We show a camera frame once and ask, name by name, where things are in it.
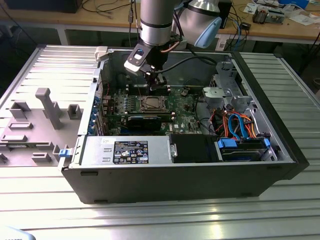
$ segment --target green circuit board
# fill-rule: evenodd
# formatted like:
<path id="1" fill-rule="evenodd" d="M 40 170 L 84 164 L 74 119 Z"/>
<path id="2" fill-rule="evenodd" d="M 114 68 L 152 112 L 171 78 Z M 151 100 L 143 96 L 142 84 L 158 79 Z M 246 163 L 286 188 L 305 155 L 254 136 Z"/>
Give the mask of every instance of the green circuit board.
<path id="1" fill-rule="evenodd" d="M 118 90 L 112 95 L 111 105 L 109 104 L 108 111 L 105 112 L 106 134 L 109 136 L 201 134 L 194 112 L 194 96 L 188 94 L 182 97 L 182 90 L 182 88 L 172 88 L 168 96 L 127 95 L 124 90 Z M 147 100 L 154 105 L 163 102 L 163 105 L 150 105 Z M 160 131 L 130 132 L 125 127 L 130 116 L 158 116 L 164 121 L 161 123 Z"/>

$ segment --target wooden workbench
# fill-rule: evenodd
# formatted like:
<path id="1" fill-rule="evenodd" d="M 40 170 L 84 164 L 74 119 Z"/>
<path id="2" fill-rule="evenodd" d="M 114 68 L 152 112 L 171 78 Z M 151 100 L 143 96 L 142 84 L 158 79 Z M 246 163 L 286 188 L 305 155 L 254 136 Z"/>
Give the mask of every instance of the wooden workbench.
<path id="1" fill-rule="evenodd" d="M 106 3 L 106 0 L 96 0 L 97 4 Z M 283 24 L 256 24 L 252 22 L 252 14 L 242 12 L 245 5 L 250 0 L 233 0 L 237 14 L 243 22 L 251 24 L 248 40 L 270 41 L 270 42 L 288 42 L 288 43 L 313 43 L 319 33 L 319 24 L 311 24 L 304 26 L 294 22 L 288 18 Z M 111 9 L 124 4 L 127 0 L 119 0 L 115 4 L 104 6 L 103 9 Z M 90 0 L 85 7 L 90 10 L 95 10 L 94 1 Z M 68 38 L 65 30 L 92 30 L 92 31 L 107 31 L 107 32 L 127 32 L 128 31 L 128 13 L 130 6 L 124 6 L 112 11 L 111 18 L 97 14 L 96 12 L 88 12 L 79 8 L 77 13 L 62 13 L 62 12 L 46 12 L 46 11 L 30 11 L 30 10 L 10 10 L 8 13 L 22 26 L 28 27 L 43 27 L 57 29 L 61 44 L 68 45 Z M 319 5 L 309 4 L 308 11 L 320 11 Z M 138 18 L 140 18 L 140 4 L 137 5 Z M 8 19 L 3 11 L 0 10 L 0 24 L 12 25 L 12 21 Z M 232 38 L 236 33 L 232 22 L 228 21 L 225 29 L 220 29 L 218 38 L 221 42 Z"/>

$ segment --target blue plastic clip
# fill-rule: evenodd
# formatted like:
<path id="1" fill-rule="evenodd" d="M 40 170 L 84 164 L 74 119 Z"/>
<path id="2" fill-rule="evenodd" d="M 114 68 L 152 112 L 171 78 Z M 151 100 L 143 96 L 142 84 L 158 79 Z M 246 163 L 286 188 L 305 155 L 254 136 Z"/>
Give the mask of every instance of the blue plastic clip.
<path id="1" fill-rule="evenodd" d="M 61 149 L 59 152 L 60 158 L 70 158 L 72 157 L 72 151 L 71 149 Z"/>
<path id="2" fill-rule="evenodd" d="M 269 139 L 265 138 L 263 141 L 264 141 L 264 144 L 265 144 L 266 148 L 269 149 L 270 146 L 271 146 Z"/>
<path id="3" fill-rule="evenodd" d="M 221 138 L 218 141 L 218 147 L 220 149 L 222 148 L 237 148 L 237 142 L 234 139 L 230 139 L 230 138 Z"/>

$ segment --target warning label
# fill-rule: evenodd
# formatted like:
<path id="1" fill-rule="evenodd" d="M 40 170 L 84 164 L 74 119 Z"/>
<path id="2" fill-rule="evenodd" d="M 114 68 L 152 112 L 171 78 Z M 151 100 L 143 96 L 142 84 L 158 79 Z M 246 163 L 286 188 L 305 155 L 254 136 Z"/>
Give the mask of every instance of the warning label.
<path id="1" fill-rule="evenodd" d="M 147 141 L 115 141 L 114 164 L 148 164 Z"/>

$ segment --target motherboard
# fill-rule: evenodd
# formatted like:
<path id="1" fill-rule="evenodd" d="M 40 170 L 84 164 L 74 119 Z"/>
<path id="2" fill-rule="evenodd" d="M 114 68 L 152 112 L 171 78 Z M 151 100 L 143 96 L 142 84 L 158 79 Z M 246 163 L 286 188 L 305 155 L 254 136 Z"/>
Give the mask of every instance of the motherboard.
<path id="1" fill-rule="evenodd" d="M 105 96 L 105 135 L 201 134 L 195 116 L 196 95 L 182 96 L 183 91 L 169 88 L 165 95 L 143 95 L 142 88 L 119 89 Z"/>

